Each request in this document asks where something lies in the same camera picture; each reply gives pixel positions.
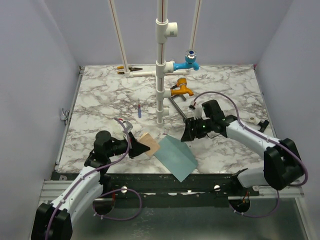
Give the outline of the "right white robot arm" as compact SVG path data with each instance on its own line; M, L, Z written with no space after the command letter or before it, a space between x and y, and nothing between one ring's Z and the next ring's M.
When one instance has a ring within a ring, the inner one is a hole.
M216 100L206 101L201 107L195 107L195 104L190 107L200 111L205 118L187 118L181 142L191 142L215 132L245 145L262 158L262 167L243 169L234 175L230 183L230 191L234 195L241 196L253 186L270 186L280 191L303 176L304 170L293 140L280 140L241 125L236 116L225 116Z

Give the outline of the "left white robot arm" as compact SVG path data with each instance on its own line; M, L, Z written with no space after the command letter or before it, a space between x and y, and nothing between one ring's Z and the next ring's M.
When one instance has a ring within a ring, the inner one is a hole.
M69 240L73 227L87 207L98 198L107 197L111 189L110 177L106 175L113 165L110 158L137 157L150 150L138 142L131 132L126 139L116 139L103 130L96 134L93 150L84 162L84 167L69 185L51 203L42 203L36 210L32 240Z

